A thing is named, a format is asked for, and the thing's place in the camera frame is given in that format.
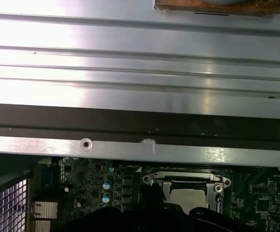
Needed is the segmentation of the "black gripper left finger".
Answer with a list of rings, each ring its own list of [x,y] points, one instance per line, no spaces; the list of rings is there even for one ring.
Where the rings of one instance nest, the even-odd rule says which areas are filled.
[[[53,232],[184,232],[183,215],[166,206],[157,184],[141,187],[141,200],[131,210],[106,206],[53,229]]]

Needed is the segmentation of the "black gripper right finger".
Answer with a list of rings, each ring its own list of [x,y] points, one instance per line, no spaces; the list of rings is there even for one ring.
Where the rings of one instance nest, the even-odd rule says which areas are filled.
[[[207,208],[197,207],[189,212],[191,232],[255,232],[249,225],[235,221]]]

